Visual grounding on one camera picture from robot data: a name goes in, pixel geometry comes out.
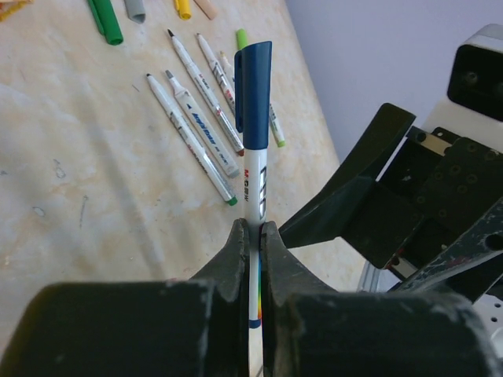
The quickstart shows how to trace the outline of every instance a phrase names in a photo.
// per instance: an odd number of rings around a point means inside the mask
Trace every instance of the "mounting hole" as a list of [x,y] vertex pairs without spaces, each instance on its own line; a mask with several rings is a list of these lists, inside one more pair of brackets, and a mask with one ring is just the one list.
[[449,169],[450,175],[458,175],[461,172],[461,167],[459,165],[453,165]]
[[470,71],[464,74],[463,81],[468,86],[474,86],[479,81],[479,76]]
[[424,132],[420,132],[416,135],[416,140],[422,143],[426,140],[426,134]]
[[466,146],[466,149],[467,149],[469,152],[473,153],[473,152],[476,152],[476,150],[477,150],[477,146],[475,145],[475,143],[470,143],[470,144],[468,144],[468,145]]
[[491,234],[486,237],[486,247],[491,251],[499,251],[503,249],[503,236],[499,234]]
[[486,159],[486,161],[492,161],[496,159],[496,153],[494,151],[488,151],[484,158]]
[[474,174],[469,174],[467,177],[466,177],[466,181],[470,184],[470,185],[473,185],[474,183],[476,183],[479,179],[477,178],[476,175]]

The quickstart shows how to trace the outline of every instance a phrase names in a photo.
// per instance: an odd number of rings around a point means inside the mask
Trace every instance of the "rainbow stripe on pen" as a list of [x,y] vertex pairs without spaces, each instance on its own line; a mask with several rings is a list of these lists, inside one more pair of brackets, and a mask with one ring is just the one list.
[[259,319],[262,320],[262,262],[259,258]]

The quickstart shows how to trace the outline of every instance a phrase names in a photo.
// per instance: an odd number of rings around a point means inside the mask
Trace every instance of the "pen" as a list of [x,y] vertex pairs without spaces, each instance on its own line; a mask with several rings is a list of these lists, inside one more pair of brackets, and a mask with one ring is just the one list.
[[203,138],[204,143],[209,147],[211,153],[217,159],[218,164],[229,177],[237,177],[239,168],[236,162],[229,151],[227,151],[227,148],[222,143],[222,140],[220,140],[220,137],[218,137],[199,105],[196,103],[196,100],[194,100],[194,97],[192,97],[192,94],[180,85],[180,82],[178,82],[171,72],[166,71],[166,75],[173,87],[176,101],[180,104],[180,107],[189,117],[199,135]]
[[[244,29],[239,29],[236,31],[237,48],[243,49],[248,45],[248,37]],[[281,129],[280,121],[276,117],[276,112],[274,111],[273,104],[269,104],[269,126],[271,131],[273,131],[274,140],[278,148],[285,146],[285,136],[283,130]]]
[[231,81],[232,85],[234,86],[234,66],[231,63],[229,63],[223,51],[220,51],[220,63],[222,63],[222,68],[227,78],[229,79],[229,81]]
[[182,20],[190,20],[192,14],[190,12],[189,0],[174,0],[174,6]]
[[227,80],[222,66],[213,54],[213,51],[211,51],[210,46],[206,42],[206,39],[204,39],[201,34],[197,33],[197,41],[199,42],[200,48],[203,50],[204,57],[206,57],[206,61],[210,66],[211,71],[213,72],[213,76],[217,79],[218,85],[222,90],[223,96],[226,98],[230,110],[233,112],[233,115],[236,115],[234,88],[230,85],[229,80]]
[[260,233],[266,221],[271,42],[236,53],[236,128],[244,143],[244,218],[250,236],[249,326],[260,326]]
[[187,147],[194,155],[197,162],[210,178],[211,183],[213,183],[213,186],[215,186],[218,193],[230,206],[236,204],[237,199],[233,190],[230,188],[229,183],[227,183],[226,179],[222,177],[213,164],[213,161],[211,161],[207,156],[204,147],[190,130],[189,123],[185,116],[183,116],[177,105],[169,98],[163,87],[157,82],[154,76],[147,74],[147,80],[149,81],[150,89],[163,107],[170,121],[173,123],[174,128],[177,129],[183,141],[187,144]]
[[87,2],[97,29],[105,37],[107,43],[113,46],[122,43],[124,38],[110,0],[87,0]]
[[189,73],[191,79],[196,84],[197,89],[203,95],[203,98],[206,101],[208,107],[213,112],[213,115],[218,120],[218,124],[220,124],[220,127],[222,128],[224,134],[229,139],[230,144],[233,146],[234,151],[236,151],[236,153],[239,156],[242,156],[244,154],[243,143],[241,143],[241,140],[237,136],[237,133],[234,130],[233,125],[227,119],[226,114],[220,107],[217,97],[215,97],[215,95],[211,91],[210,86],[207,84],[206,79],[203,77],[199,68],[196,66],[196,64],[194,63],[194,61],[192,60],[192,58],[190,57],[189,53],[182,45],[182,43],[178,40],[178,38],[174,36],[171,30],[168,29],[167,32],[169,33],[171,41],[173,42],[174,50],[178,54],[178,57],[180,57],[182,63],[185,65],[185,69]]

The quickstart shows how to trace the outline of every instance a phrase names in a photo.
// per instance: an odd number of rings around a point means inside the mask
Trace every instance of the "pen clip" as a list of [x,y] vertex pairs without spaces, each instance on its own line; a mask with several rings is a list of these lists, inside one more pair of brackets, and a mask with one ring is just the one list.
[[89,7],[91,8],[91,13],[94,17],[94,22],[96,22],[97,30],[101,35],[105,35],[105,30],[103,28],[103,24],[101,23],[100,15],[97,12],[96,6],[94,5],[94,0],[87,0],[89,3]]
[[236,130],[239,133],[243,132],[243,92],[241,85],[242,73],[242,56],[241,51],[237,51],[234,55],[234,90],[236,91]]

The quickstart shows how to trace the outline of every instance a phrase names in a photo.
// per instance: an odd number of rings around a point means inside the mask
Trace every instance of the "lime green marker cap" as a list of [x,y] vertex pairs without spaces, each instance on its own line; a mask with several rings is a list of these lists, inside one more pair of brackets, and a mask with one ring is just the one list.
[[236,196],[234,196],[231,200],[227,201],[227,203],[232,207],[234,204],[237,203]]
[[237,49],[243,49],[248,46],[248,36],[246,35],[246,30],[239,29],[236,31]]

